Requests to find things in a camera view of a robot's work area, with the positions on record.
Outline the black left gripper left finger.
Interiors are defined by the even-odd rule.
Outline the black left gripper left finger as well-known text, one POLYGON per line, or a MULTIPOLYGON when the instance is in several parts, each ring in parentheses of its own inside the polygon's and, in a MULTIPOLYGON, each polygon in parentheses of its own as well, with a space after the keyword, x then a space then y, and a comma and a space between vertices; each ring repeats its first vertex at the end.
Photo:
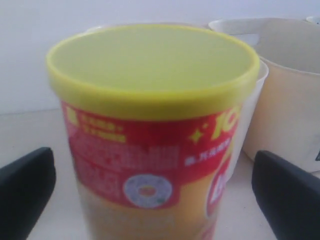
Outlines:
POLYGON ((40 147, 0 168, 0 238, 25 240, 56 185, 54 154, 40 147))

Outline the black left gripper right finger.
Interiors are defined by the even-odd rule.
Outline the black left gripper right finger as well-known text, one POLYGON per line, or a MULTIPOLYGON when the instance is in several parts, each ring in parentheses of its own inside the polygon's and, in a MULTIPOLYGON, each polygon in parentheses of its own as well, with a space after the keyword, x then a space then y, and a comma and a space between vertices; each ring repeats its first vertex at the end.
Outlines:
POLYGON ((278 240, 319 240, 319 178, 270 151, 259 150, 251 186, 278 240))

